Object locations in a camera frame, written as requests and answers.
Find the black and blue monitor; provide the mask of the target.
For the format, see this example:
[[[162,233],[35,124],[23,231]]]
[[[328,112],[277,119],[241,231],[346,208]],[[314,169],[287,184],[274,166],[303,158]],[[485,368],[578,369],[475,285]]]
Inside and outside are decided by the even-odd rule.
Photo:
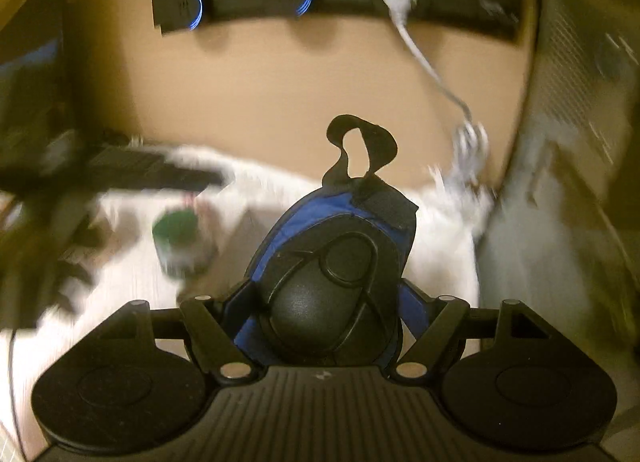
[[[3,175],[51,175],[75,143],[65,11],[66,0],[26,0],[1,30]]]

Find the pink cardboard box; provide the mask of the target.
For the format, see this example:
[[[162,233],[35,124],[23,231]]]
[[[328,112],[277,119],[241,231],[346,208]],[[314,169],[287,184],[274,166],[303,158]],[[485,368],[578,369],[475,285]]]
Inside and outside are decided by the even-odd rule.
[[[233,227],[213,265],[190,289],[194,297],[224,300],[245,277],[254,254],[281,212],[275,208],[248,208]]]

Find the white knitted blanket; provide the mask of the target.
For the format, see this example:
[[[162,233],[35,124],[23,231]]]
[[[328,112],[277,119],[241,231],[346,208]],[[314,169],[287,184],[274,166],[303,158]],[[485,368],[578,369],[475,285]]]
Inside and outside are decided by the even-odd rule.
[[[100,196],[99,224],[106,245],[72,255],[74,263],[88,269],[89,283],[66,281],[62,302],[46,310],[34,330],[1,334],[1,452],[6,460],[34,458],[47,445],[29,401],[36,378],[55,360],[130,300],[171,308],[192,295],[228,295],[277,219],[319,185],[202,147],[162,152],[179,166],[219,168],[227,183],[197,196],[167,190]],[[430,174],[426,185],[405,192],[419,208],[405,275],[427,294],[451,294],[476,305],[475,243],[484,234],[494,197],[486,187],[450,186],[436,167]],[[185,206],[198,210],[216,246],[212,266],[194,281],[163,274],[151,234],[160,214]]]

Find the black blue wrist brace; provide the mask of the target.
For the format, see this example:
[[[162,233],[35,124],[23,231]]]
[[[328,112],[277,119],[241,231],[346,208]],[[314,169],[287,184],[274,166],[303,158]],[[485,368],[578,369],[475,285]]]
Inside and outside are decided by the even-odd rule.
[[[397,154],[388,130],[343,114],[326,138],[340,156],[255,252],[245,271],[255,298],[234,342],[264,366],[385,368],[400,351],[418,208],[378,177]]]

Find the green lid glass jar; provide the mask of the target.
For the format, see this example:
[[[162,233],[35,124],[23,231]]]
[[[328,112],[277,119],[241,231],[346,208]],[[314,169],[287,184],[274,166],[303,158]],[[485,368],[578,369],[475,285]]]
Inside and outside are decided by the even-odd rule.
[[[192,208],[161,214],[152,227],[152,238],[160,268],[170,278],[193,278],[212,258],[212,242],[204,236]]]

